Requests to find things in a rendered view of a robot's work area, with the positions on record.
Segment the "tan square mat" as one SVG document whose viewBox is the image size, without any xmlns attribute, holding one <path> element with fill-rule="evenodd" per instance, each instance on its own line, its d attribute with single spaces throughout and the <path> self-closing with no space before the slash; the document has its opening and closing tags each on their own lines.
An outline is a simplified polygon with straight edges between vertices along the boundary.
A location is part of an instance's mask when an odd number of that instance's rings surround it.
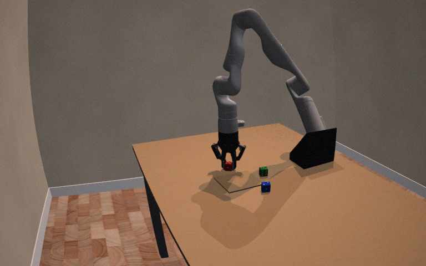
<svg viewBox="0 0 426 266">
<path fill-rule="evenodd" d="M 261 182 L 257 177 L 249 171 L 232 173 L 229 175 L 214 177 L 214 179 L 228 192 L 246 190 L 249 188 L 261 186 Z"/>
</svg>

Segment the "blue die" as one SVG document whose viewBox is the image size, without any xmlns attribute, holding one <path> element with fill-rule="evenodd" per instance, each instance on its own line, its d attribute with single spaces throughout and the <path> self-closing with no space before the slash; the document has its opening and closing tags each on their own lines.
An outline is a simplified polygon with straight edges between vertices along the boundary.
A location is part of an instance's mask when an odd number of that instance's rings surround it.
<svg viewBox="0 0 426 266">
<path fill-rule="evenodd" d="M 270 182 L 261 182 L 261 191 L 262 193 L 270 192 L 271 184 Z"/>
</svg>

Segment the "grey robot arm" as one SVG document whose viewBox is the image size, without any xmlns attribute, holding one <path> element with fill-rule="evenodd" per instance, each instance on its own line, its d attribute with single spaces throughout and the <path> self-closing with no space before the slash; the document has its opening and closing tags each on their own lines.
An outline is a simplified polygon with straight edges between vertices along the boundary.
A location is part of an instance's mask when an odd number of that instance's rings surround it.
<svg viewBox="0 0 426 266">
<path fill-rule="evenodd" d="M 306 78 L 259 13 L 254 9 L 244 9 L 235 12 L 232 18 L 230 42 L 223 64 L 223 68 L 230 72 L 230 77 L 218 76 L 212 85 L 218 105 L 218 131 L 230 134 L 239 130 L 238 123 L 239 127 L 245 126 L 243 120 L 237 120 L 237 104 L 230 100 L 228 95 L 235 96 L 241 90 L 241 68 L 245 57 L 243 35 L 249 28 L 260 37 L 263 52 L 271 63 L 295 75 L 286 81 L 286 86 L 295 102 L 306 133 L 326 130 L 313 99 L 309 96 L 300 96 L 310 89 Z"/>
</svg>

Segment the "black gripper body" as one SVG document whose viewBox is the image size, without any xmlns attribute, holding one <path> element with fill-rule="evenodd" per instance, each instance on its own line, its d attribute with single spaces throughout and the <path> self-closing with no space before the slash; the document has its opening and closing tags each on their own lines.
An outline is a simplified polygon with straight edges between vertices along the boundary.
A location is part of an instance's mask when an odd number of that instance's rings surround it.
<svg viewBox="0 0 426 266">
<path fill-rule="evenodd" d="M 225 134 L 218 131 L 218 134 L 219 134 L 219 140 L 217 144 L 220 147 L 220 149 L 222 150 L 222 146 L 226 145 L 225 153 L 230 153 L 229 146 L 232 145 L 233 150 L 235 152 L 236 149 L 239 147 L 239 131 L 230 133 L 230 134 Z M 226 142 L 226 141 L 229 141 L 229 142 Z"/>
</svg>

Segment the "green die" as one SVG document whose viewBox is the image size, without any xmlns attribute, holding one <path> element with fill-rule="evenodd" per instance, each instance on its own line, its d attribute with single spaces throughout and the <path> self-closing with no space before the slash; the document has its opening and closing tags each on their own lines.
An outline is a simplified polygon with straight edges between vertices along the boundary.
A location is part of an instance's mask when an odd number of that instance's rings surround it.
<svg viewBox="0 0 426 266">
<path fill-rule="evenodd" d="M 267 167 L 259 167 L 259 175 L 260 175 L 260 177 L 268 176 L 268 168 Z"/>
</svg>

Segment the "red die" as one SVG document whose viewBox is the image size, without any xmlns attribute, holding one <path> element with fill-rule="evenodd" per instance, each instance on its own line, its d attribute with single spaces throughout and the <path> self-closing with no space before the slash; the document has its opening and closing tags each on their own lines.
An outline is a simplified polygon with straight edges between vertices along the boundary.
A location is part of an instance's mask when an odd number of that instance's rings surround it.
<svg viewBox="0 0 426 266">
<path fill-rule="evenodd" d="M 232 171 L 232 162 L 226 161 L 226 163 L 224 164 L 224 167 L 225 167 L 225 171 Z"/>
</svg>

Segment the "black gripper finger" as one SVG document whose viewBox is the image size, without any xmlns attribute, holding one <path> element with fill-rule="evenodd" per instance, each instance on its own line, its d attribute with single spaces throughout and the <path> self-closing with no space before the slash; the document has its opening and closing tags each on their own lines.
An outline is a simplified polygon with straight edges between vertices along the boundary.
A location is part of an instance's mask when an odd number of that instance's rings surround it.
<svg viewBox="0 0 426 266">
<path fill-rule="evenodd" d="M 220 159 L 221 160 L 221 167 L 223 168 L 223 170 L 225 169 L 225 167 L 224 167 L 224 164 L 226 163 L 226 153 L 225 153 L 225 149 L 226 149 L 226 145 L 223 145 L 222 146 L 222 153 L 220 154 L 220 152 L 219 152 L 219 149 L 218 149 L 218 144 L 216 143 L 214 143 L 212 146 L 211 146 L 211 148 L 212 148 L 212 150 L 213 150 L 213 152 L 214 152 L 214 154 L 215 154 L 215 156 L 216 156 L 216 158 L 217 159 Z"/>
<path fill-rule="evenodd" d="M 236 168 L 236 161 L 239 161 L 239 160 L 240 160 L 240 158 L 241 158 L 241 157 L 242 157 L 242 155 L 243 155 L 243 152 L 244 152 L 245 148 L 246 148 L 246 146 L 245 146 L 245 145 L 241 145 L 241 144 L 239 144 L 239 150 L 240 150 L 240 153 L 239 153 L 238 157 L 236 157 L 236 151 L 234 152 L 234 150 L 233 150 L 233 146 L 232 146 L 232 145 L 230 145 L 230 146 L 229 146 L 230 154 L 231 154 L 231 157 L 232 157 L 232 170 L 233 170 L 233 171 L 234 171 L 234 169 Z"/>
</svg>

